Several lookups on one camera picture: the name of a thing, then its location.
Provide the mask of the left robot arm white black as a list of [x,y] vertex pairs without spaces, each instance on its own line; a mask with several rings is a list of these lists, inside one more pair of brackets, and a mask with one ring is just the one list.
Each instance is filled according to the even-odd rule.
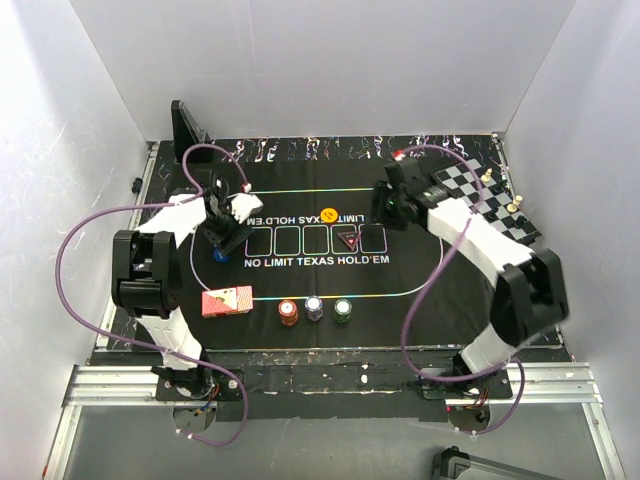
[[180,309],[182,270],[178,248],[201,228],[222,255],[229,254],[252,233],[249,219],[263,202],[245,183],[236,194],[219,175],[193,199],[188,193],[170,197],[153,218],[134,230],[120,230],[113,239],[112,300],[135,318],[160,348],[163,365],[154,372],[190,399],[200,400],[214,388],[211,371]]

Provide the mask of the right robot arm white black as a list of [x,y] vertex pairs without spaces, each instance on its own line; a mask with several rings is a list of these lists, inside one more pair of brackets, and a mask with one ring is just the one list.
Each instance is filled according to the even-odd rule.
[[419,291],[405,317],[408,327],[419,304],[456,254],[464,256],[493,289],[489,323],[454,358],[454,370],[443,380],[464,397],[475,397],[534,337],[560,324],[569,304],[560,258],[539,252],[500,233],[453,192],[435,184],[415,158],[389,162],[387,178],[374,187],[372,219],[392,230],[415,224],[449,244],[442,263]]

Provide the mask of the black triangular dealer button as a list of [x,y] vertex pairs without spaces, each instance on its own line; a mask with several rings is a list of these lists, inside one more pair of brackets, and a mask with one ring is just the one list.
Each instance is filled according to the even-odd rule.
[[337,237],[345,244],[345,246],[352,252],[358,249],[360,235],[357,231],[353,232],[339,232]]

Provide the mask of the blue poker chip stack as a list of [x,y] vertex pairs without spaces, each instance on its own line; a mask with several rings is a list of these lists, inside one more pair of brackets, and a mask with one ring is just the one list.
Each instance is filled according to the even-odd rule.
[[306,316],[309,320],[316,322],[322,318],[324,307],[323,307],[323,301],[320,297],[318,296],[307,297],[304,303],[304,307],[305,307]]

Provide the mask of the red poker chip stack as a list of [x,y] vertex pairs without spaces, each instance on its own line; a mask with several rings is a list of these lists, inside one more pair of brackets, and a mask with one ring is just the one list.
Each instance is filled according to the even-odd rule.
[[296,303],[290,299],[282,300],[278,305],[278,313],[283,325],[291,327],[298,321]]

